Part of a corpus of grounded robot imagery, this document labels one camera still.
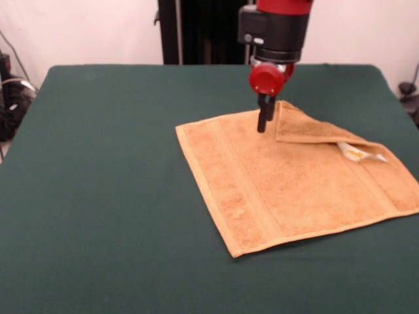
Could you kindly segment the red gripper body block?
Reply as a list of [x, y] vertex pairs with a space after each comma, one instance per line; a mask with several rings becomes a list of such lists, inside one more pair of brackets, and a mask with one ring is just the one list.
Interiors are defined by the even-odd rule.
[[274, 64], [259, 62], [251, 66], [249, 84], [257, 94], [278, 95], [291, 78], [295, 69], [294, 63]]

